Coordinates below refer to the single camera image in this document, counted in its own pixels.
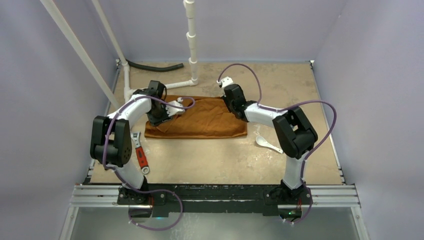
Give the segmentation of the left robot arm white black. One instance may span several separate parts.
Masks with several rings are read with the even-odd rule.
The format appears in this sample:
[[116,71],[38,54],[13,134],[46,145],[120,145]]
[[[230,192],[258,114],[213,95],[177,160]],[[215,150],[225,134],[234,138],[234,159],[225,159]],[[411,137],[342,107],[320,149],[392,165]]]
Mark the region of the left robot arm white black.
[[131,161],[132,126],[144,115],[153,126],[170,121],[173,116],[185,112],[183,98],[167,102],[163,99],[166,86],[150,81],[147,88],[136,90],[129,100],[106,116],[98,115],[92,123],[90,156],[112,171],[121,181],[129,197],[138,205],[146,203],[154,193],[137,166]]

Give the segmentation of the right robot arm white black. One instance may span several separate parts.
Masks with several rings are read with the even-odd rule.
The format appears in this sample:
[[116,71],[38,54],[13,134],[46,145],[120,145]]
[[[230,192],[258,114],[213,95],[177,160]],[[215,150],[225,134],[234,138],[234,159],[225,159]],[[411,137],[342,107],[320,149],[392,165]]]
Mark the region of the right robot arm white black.
[[304,187],[306,155],[314,148],[318,134],[300,107],[277,112],[246,100],[236,83],[219,84],[228,110],[239,120],[262,124],[274,129],[280,148],[286,155],[285,173],[280,183],[280,196],[288,204],[300,198]]

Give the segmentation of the orange cloth napkin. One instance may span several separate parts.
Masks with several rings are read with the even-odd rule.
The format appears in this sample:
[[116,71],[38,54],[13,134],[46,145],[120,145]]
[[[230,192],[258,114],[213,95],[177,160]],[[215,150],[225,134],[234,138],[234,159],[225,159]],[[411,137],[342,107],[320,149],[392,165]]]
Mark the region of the orange cloth napkin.
[[144,137],[153,139],[229,139],[248,135],[220,97],[194,96],[194,106],[158,126],[145,124]]

